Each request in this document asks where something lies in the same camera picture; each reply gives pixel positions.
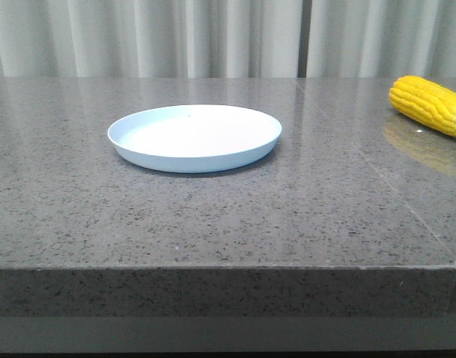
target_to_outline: plate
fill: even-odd
[[[138,166],[204,173],[253,163],[275,146],[282,126],[249,108],[193,104],[155,108],[114,122],[107,136]]]

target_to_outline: curtain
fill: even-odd
[[[0,0],[0,76],[456,76],[456,0]]]

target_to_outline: corn cob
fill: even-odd
[[[406,116],[449,136],[456,136],[456,93],[417,76],[394,82],[390,103]]]
[[[384,136],[394,148],[419,163],[446,175],[456,176],[456,139],[443,136],[400,114],[387,118]]]

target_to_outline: curtain fold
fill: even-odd
[[[456,76],[456,0],[0,0],[0,76]]]

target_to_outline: granite countertop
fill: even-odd
[[[456,313],[456,141],[392,81],[0,78],[0,316]],[[177,104],[282,136],[205,175],[117,155],[111,123]]]

